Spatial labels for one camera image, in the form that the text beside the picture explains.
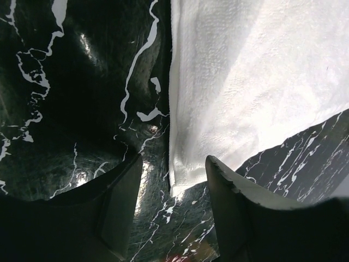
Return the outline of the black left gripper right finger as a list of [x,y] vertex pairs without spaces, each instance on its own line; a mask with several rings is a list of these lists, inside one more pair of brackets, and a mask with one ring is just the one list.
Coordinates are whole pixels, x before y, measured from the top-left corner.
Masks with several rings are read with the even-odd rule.
[[206,174],[218,261],[348,261],[348,198],[306,205],[259,186],[215,156]]

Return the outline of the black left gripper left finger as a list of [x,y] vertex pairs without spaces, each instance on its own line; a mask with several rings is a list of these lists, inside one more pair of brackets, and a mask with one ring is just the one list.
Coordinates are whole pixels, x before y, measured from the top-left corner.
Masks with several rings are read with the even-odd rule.
[[137,154],[50,200],[1,196],[1,261],[124,261],[142,163]]

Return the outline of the white towel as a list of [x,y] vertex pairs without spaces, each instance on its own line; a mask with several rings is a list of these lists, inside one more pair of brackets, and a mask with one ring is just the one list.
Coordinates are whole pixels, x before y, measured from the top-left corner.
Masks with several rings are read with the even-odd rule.
[[172,1],[170,195],[348,109],[348,1]]

